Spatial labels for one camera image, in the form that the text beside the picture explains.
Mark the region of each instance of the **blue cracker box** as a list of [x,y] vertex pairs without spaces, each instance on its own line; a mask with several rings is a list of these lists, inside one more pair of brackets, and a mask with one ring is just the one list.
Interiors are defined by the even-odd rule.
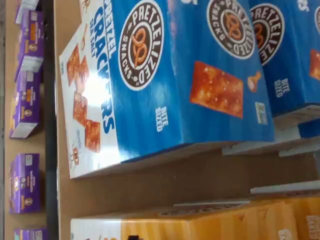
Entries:
[[320,117],[320,2],[249,0],[275,124]]
[[196,143],[274,139],[249,3],[186,2],[85,5],[59,58],[72,178]]

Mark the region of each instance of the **pretzelized snacks box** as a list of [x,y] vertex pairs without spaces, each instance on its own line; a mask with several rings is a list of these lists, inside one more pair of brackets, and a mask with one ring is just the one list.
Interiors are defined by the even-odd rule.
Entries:
[[246,0],[86,3],[59,58],[71,178],[196,143],[274,139]]
[[275,125],[320,118],[320,2],[249,2]]
[[14,230],[14,240],[47,240],[47,239],[48,239],[48,231],[46,228]]
[[38,212],[41,208],[39,154],[19,153],[11,163],[9,174],[9,212]]
[[23,9],[35,10],[39,0],[17,0],[15,23],[20,24],[23,15]]
[[71,221],[71,240],[297,240],[293,210],[284,202],[225,212],[210,208],[154,211]]
[[41,77],[41,72],[19,72],[11,102],[10,138],[26,139],[38,125]]
[[42,12],[22,10],[20,51],[17,56],[15,81],[20,71],[39,72],[44,61],[44,23]]

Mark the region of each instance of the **round black logo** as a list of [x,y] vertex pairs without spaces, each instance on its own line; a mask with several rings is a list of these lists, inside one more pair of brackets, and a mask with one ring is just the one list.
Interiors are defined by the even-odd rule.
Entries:
[[238,59],[255,50],[255,35],[245,9],[236,0],[210,0],[206,19],[219,45]]
[[164,45],[164,19],[158,4],[142,0],[131,10],[119,43],[119,69],[128,88],[144,89],[152,81]]
[[265,65],[276,54],[285,33],[285,20],[279,8],[262,3],[251,8],[260,60]]
[[315,21],[316,29],[318,29],[320,33],[320,6],[318,6],[315,10],[314,21]]

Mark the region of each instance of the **snack package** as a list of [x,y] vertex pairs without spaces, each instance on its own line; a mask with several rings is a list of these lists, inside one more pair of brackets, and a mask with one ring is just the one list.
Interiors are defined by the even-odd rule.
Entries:
[[20,24],[22,20],[23,10],[35,10],[39,0],[17,0],[15,23]]
[[174,208],[71,221],[71,239],[297,240],[293,210],[284,202],[216,212]]
[[320,147],[320,119],[304,122],[287,129],[275,129],[273,142],[241,142],[222,148],[223,155],[256,155],[279,151],[279,156],[312,152]]
[[286,200],[293,208],[300,240],[320,239],[320,197]]
[[47,240],[48,231],[46,228],[16,229],[14,240]]
[[72,178],[190,144],[274,139],[246,0],[87,3],[59,58]]
[[19,72],[11,102],[10,138],[26,139],[38,125],[41,77],[41,72]]
[[40,173],[38,153],[19,153],[11,163],[9,212],[38,212],[40,203]]
[[39,11],[22,10],[20,52],[15,74],[17,80],[20,71],[37,73],[44,61],[44,23]]
[[320,117],[320,2],[249,0],[275,125]]

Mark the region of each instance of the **orange packaging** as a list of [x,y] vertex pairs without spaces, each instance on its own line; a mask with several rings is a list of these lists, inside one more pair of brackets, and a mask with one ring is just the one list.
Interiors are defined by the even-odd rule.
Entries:
[[216,211],[175,208],[71,221],[74,240],[297,240],[293,209],[284,202]]

